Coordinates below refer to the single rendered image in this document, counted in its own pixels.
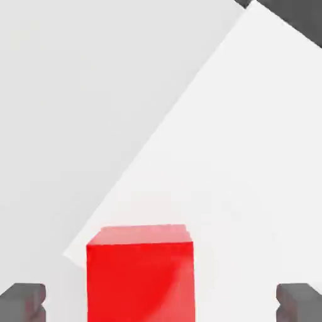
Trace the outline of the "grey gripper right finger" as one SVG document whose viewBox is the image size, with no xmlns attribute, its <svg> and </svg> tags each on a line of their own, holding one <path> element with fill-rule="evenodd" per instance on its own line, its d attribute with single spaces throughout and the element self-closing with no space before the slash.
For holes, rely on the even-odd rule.
<svg viewBox="0 0 322 322">
<path fill-rule="evenodd" d="M 309 284 L 278 284 L 276 299 L 276 322 L 322 322 L 322 295 Z"/>
</svg>

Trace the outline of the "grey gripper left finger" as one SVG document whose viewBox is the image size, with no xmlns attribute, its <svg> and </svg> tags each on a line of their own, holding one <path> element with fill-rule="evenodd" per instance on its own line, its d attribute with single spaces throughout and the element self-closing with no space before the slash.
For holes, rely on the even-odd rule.
<svg viewBox="0 0 322 322">
<path fill-rule="evenodd" d="M 46 287 L 15 283 L 0 295 L 0 322 L 46 322 Z"/>
</svg>

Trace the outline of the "small red cube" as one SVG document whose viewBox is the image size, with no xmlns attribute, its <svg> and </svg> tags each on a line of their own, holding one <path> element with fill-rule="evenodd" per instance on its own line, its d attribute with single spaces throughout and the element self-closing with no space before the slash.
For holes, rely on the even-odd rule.
<svg viewBox="0 0 322 322">
<path fill-rule="evenodd" d="M 87 322 L 196 322 L 185 225 L 107 226 L 86 245 Z"/>
</svg>

